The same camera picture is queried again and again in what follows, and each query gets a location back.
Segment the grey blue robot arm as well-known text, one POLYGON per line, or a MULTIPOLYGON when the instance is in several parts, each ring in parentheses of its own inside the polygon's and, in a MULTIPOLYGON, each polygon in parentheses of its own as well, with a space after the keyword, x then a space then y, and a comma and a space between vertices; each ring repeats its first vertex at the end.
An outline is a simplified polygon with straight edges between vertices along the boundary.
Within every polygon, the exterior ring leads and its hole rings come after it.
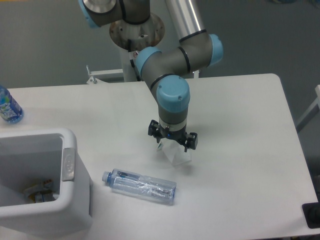
POLYGON ((219 37, 209 34, 194 0, 168 0, 179 47, 162 52, 157 44, 163 30, 148 0, 81 0, 79 6, 92 28, 109 25, 113 42, 137 56, 129 61, 158 105, 158 120, 148 134, 157 141, 176 141, 186 150, 198 144, 195 132, 186 132, 190 87, 184 75, 218 63, 224 54, 219 37))

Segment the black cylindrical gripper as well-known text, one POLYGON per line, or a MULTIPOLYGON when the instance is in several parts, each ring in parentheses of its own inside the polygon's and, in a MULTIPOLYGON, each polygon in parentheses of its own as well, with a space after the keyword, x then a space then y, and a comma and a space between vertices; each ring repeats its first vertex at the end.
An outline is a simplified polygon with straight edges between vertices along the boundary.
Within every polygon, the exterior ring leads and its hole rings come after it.
POLYGON ((198 145, 198 134, 196 132, 187 133, 186 127, 185 125, 180 130, 170 131, 160 126, 157 121, 151 120, 148 127, 148 135, 154 137, 157 143, 163 138, 176 141, 184 146, 184 152, 186 153, 188 149, 195 150, 198 145))

